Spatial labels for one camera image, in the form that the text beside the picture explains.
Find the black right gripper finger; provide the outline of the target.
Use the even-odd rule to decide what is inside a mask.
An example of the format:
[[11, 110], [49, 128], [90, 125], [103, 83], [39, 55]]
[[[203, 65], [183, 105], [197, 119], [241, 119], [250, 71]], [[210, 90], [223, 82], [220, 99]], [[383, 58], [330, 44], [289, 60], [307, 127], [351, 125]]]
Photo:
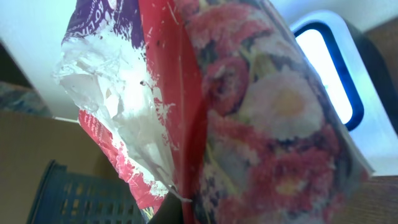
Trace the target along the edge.
[[168, 193], [149, 224], [184, 224], [182, 202], [173, 193]]

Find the pink purple snack packet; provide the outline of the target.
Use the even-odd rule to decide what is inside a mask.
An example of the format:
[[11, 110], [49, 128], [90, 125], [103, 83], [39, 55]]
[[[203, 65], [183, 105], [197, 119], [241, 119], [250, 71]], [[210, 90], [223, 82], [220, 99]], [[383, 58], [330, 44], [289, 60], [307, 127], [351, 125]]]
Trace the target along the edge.
[[371, 168], [269, 1], [78, 0], [54, 79], [141, 209], [330, 223]]

